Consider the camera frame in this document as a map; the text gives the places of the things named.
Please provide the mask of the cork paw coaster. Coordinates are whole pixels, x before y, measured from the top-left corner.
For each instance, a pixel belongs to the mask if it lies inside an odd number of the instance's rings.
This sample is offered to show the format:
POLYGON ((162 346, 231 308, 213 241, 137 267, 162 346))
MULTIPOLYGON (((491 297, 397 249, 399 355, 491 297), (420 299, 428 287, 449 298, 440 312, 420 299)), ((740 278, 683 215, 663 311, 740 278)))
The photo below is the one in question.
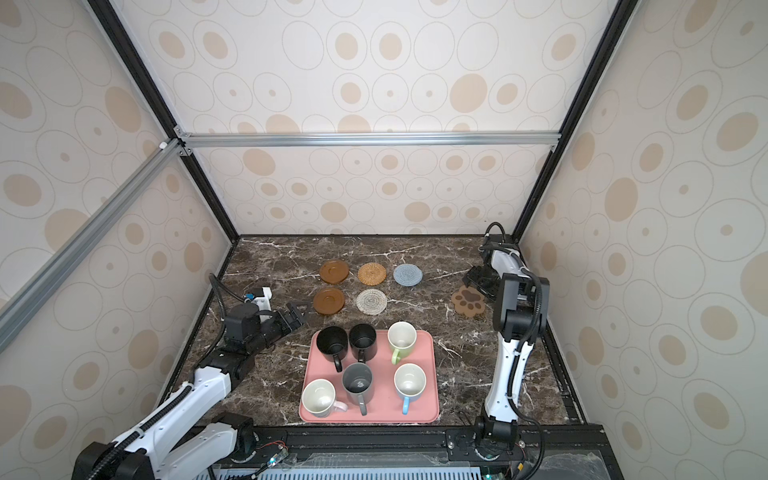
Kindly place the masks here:
POLYGON ((474 287, 462 286, 451 296, 457 314, 468 318, 482 315, 486 310, 486 297, 474 287))

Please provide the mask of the brown wooden coaster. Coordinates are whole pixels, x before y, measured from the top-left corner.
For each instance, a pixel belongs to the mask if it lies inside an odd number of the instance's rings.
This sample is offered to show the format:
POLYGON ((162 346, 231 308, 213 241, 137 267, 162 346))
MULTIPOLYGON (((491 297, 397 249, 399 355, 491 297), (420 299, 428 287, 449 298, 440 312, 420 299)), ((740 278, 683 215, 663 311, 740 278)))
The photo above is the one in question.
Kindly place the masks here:
POLYGON ((329 260, 321 266, 319 275, 324 282, 331 285, 337 285, 348 277, 349 266, 343 260, 329 260))
POLYGON ((335 287, 323 288, 314 295, 312 305, 318 314, 334 315, 345 306, 345 295, 335 287))

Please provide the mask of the black mug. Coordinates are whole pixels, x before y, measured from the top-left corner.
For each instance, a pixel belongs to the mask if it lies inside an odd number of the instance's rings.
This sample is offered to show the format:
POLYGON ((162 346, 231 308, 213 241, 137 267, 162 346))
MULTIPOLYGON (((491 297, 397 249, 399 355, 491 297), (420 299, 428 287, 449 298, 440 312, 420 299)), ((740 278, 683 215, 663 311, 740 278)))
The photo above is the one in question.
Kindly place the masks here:
POLYGON ((349 332, 349 346, 358 362, 366 363, 377 353, 377 331, 370 324, 357 324, 349 332))
POLYGON ((318 332, 316 346, 323 357, 331 362, 339 373, 343 370, 343 360, 349 351, 347 331, 338 326, 329 326, 318 332))

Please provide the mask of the blue woven coaster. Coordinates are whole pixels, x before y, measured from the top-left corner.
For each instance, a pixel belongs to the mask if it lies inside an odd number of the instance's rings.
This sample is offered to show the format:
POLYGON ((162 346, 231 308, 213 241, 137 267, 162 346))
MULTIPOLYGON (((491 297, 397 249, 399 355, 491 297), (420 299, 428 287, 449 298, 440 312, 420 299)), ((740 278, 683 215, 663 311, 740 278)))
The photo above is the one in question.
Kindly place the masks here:
POLYGON ((401 286, 413 287, 422 281, 423 272, 414 264, 401 264, 394 269, 393 278, 401 286))

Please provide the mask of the multicolour woven coaster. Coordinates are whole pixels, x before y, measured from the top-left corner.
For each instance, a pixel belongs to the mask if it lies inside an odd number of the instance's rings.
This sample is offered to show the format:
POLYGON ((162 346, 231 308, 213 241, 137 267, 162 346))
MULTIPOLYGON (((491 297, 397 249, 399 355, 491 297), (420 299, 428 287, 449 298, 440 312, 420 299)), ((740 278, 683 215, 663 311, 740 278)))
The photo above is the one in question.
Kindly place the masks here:
POLYGON ((355 300, 358 310, 370 316, 381 314, 386 309, 387 303, 386 295, 378 289, 366 289, 355 300))

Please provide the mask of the woven rattan coaster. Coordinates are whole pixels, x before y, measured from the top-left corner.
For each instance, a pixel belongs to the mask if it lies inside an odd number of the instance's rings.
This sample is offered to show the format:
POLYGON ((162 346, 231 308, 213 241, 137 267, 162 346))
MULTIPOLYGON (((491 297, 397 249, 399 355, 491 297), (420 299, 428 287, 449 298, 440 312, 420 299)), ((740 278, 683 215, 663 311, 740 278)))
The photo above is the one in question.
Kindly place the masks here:
POLYGON ((369 262, 362 265, 357 272, 358 279, 367 286, 376 286, 383 283, 386 276, 386 268, 376 262, 369 262))

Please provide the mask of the green mug white inside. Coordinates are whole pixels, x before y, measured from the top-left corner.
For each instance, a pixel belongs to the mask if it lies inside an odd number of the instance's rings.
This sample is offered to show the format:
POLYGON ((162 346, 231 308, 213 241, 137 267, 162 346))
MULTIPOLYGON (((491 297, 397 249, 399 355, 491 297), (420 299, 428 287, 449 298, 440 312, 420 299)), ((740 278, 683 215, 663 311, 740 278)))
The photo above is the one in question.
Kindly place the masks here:
POLYGON ((387 331, 387 340, 391 354, 391 363, 398 364, 414 350, 418 334, 413 325, 399 321, 391 325, 387 331))

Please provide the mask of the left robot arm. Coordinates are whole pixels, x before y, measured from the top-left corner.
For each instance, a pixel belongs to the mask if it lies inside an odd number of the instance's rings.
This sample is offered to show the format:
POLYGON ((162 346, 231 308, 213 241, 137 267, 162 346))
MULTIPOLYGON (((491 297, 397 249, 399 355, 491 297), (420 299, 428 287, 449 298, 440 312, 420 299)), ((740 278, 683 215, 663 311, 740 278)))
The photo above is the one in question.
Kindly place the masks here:
POLYGON ((191 479, 218 460, 255 449, 252 420, 224 414, 191 439, 186 434, 252 371, 256 356, 305 325, 307 307, 270 307, 271 292, 221 305, 221 328, 189 380, 135 426, 108 443, 94 441, 75 461, 75 479, 191 479))

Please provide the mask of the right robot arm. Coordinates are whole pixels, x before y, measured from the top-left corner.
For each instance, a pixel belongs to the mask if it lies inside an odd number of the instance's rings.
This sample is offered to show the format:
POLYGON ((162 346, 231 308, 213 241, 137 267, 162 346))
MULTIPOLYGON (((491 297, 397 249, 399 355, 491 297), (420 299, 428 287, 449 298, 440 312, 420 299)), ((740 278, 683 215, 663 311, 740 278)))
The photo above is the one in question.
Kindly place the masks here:
POLYGON ((491 389, 475 420, 476 453, 494 460, 504 450, 513 451, 521 440, 519 423, 527 422, 538 435, 538 454, 531 465, 518 462, 507 477, 530 479, 543 463, 545 433, 538 420, 521 411, 519 396, 527 360, 546 329, 549 283, 527 267, 519 247, 497 221, 486 228, 478 251, 483 264, 472 267, 463 283, 494 303, 497 357, 491 389))

